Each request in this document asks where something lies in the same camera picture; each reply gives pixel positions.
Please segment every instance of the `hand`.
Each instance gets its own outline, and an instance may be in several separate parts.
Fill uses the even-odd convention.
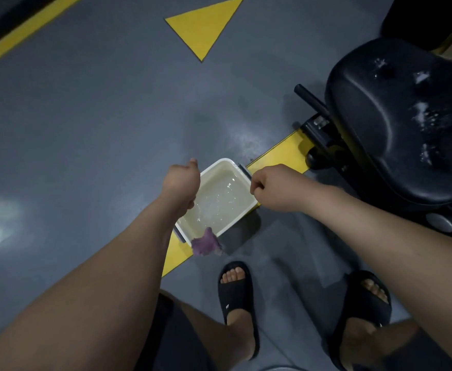
[[[193,201],[200,186],[200,172],[197,160],[190,159],[188,165],[172,165],[163,181],[161,196],[177,205],[179,217],[194,205]]]
[[[284,164],[265,167],[252,176],[250,193],[263,206],[274,211],[306,210],[306,199],[325,185],[311,180]]]

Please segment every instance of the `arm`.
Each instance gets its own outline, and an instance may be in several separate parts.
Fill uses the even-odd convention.
[[[131,370],[147,338],[175,222],[193,206],[196,160],[116,238],[31,303],[0,335],[0,369]]]
[[[368,205],[284,166],[252,178],[262,205],[301,211],[333,230],[452,357],[452,238]]]

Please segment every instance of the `plastic tub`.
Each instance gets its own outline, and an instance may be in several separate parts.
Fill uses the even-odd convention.
[[[221,159],[200,174],[195,206],[178,220],[176,229],[189,245],[208,226],[219,237],[256,205],[247,175],[232,160]]]

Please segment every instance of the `yellow triangle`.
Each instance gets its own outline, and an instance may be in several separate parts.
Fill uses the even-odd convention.
[[[166,18],[166,22],[202,61],[242,1],[220,2]]]

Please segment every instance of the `dark shorts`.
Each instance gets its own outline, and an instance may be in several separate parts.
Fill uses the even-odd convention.
[[[216,366],[181,308],[159,294],[154,320],[134,370],[216,371]]]
[[[422,330],[406,346],[383,359],[382,364],[387,371],[452,370],[452,359]],[[181,308],[173,300],[159,294],[149,336],[135,370],[216,369]],[[354,366],[353,369],[368,370],[361,366]]]

